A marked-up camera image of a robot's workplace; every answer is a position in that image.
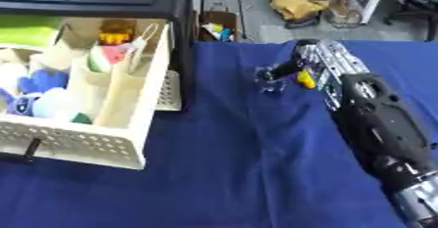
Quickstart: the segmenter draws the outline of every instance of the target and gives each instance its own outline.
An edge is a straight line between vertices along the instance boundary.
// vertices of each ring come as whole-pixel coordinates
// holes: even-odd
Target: chair
[[[392,25],[399,18],[420,18],[428,21],[426,42],[435,39],[438,29],[438,3],[436,0],[403,0],[400,10],[385,18],[384,22]]]

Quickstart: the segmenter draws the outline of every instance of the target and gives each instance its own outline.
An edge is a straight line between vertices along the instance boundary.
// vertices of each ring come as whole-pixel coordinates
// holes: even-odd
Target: clear plastic object
[[[255,69],[254,80],[260,87],[262,93],[283,92],[286,87],[286,78],[273,79],[271,70],[279,65],[269,67],[258,67]]]

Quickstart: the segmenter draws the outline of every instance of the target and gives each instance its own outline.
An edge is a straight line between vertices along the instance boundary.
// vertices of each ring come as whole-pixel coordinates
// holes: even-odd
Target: blue toy
[[[19,87],[23,94],[45,93],[52,88],[66,88],[68,74],[61,71],[40,69],[32,74],[31,77],[21,77]]]
[[[231,41],[231,30],[228,28],[224,28],[221,32],[221,36],[219,38],[222,42],[230,42]]]
[[[5,99],[8,114],[33,116],[33,105],[41,97],[41,94],[32,93],[15,97],[5,89],[0,88],[0,96]]]

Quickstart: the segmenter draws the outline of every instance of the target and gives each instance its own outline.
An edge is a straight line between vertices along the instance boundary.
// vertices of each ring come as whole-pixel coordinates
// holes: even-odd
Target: drawer handle
[[[18,163],[32,163],[35,152],[38,149],[40,143],[41,143],[41,139],[34,138],[32,139],[32,142],[30,142],[29,146],[27,147],[23,155],[0,153],[0,160],[6,160],[6,161],[18,162]]]

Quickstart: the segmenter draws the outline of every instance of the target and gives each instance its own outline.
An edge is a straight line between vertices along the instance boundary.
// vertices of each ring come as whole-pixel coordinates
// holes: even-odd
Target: blue cloth
[[[337,133],[322,95],[258,93],[257,66],[293,43],[199,43],[196,97],[158,113],[143,171],[57,160],[0,162],[2,228],[404,227]],[[437,44],[348,42],[437,137]]]

